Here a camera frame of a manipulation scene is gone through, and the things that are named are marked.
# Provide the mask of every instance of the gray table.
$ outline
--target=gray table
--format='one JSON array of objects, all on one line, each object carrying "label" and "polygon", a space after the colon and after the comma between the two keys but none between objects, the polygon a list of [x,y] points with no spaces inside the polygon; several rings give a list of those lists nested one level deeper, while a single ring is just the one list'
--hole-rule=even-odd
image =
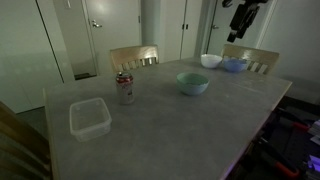
[{"label": "gray table", "polygon": [[[210,79],[200,96],[181,94],[176,75]],[[132,105],[119,105],[115,80],[95,77],[45,90],[55,179],[223,179],[291,82],[253,72],[204,69],[178,60],[132,71]],[[72,103],[102,97],[107,135],[79,143],[69,130]]]}]

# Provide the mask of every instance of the wooden chair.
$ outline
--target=wooden chair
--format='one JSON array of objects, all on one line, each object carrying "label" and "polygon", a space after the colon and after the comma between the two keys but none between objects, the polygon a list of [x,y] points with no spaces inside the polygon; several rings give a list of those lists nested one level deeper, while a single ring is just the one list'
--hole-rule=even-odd
[{"label": "wooden chair", "polygon": [[222,57],[247,60],[247,70],[266,75],[278,61],[279,53],[225,44],[222,51]]},{"label": "wooden chair", "polygon": [[27,179],[51,179],[48,141],[28,124],[19,121],[2,102],[0,133],[2,137],[4,135],[0,150],[8,157],[0,159],[0,169]]},{"label": "wooden chair", "polygon": [[157,46],[133,46],[110,51],[114,72],[159,64]]}]

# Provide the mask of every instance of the blue bowl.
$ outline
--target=blue bowl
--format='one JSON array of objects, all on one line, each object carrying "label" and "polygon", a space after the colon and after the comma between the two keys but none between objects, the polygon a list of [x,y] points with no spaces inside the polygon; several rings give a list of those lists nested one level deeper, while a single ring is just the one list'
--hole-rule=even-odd
[{"label": "blue bowl", "polygon": [[233,73],[243,71],[247,66],[247,62],[245,60],[239,59],[227,59],[224,60],[224,68]]},{"label": "blue bowl", "polygon": [[209,80],[195,73],[180,73],[177,75],[177,86],[179,90],[189,96],[203,93],[209,84]]}]

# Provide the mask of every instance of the soda can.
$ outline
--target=soda can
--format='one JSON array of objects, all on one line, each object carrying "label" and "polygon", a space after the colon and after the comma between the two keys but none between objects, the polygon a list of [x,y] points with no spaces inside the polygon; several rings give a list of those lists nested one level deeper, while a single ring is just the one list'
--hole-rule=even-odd
[{"label": "soda can", "polygon": [[132,93],[133,76],[128,72],[119,72],[116,76],[116,86],[121,104],[131,104],[134,101]]}]

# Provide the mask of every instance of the door handle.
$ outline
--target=door handle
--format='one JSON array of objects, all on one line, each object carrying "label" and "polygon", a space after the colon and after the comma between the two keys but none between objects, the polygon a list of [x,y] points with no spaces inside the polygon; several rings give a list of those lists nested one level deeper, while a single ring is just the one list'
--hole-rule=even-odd
[{"label": "door handle", "polygon": [[101,28],[102,27],[102,25],[97,24],[96,20],[92,20],[91,22],[92,22],[92,27],[94,27],[94,28]]},{"label": "door handle", "polygon": [[219,26],[213,25],[213,26],[212,26],[212,29],[219,29]]}]

